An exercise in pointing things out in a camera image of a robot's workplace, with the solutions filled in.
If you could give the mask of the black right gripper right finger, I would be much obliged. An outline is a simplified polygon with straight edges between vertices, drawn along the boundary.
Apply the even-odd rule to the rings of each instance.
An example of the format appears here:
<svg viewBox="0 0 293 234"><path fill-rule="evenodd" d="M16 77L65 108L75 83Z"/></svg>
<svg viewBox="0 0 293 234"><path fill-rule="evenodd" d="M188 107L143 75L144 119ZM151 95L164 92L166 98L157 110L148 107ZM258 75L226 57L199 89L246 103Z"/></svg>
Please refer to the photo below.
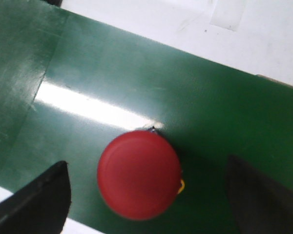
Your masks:
<svg viewBox="0 0 293 234"><path fill-rule="evenodd" d="M229 156L226 194L242 234L293 234L293 191L237 156Z"/></svg>

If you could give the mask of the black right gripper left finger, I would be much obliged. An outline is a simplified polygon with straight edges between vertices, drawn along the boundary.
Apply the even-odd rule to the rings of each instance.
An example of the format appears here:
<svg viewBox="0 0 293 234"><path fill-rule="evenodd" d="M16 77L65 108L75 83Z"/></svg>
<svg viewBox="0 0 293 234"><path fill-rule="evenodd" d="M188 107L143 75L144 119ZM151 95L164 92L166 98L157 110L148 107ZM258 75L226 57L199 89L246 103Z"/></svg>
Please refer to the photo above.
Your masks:
<svg viewBox="0 0 293 234"><path fill-rule="evenodd" d="M0 234L59 234L71 205L66 161L58 161L0 202Z"/></svg>

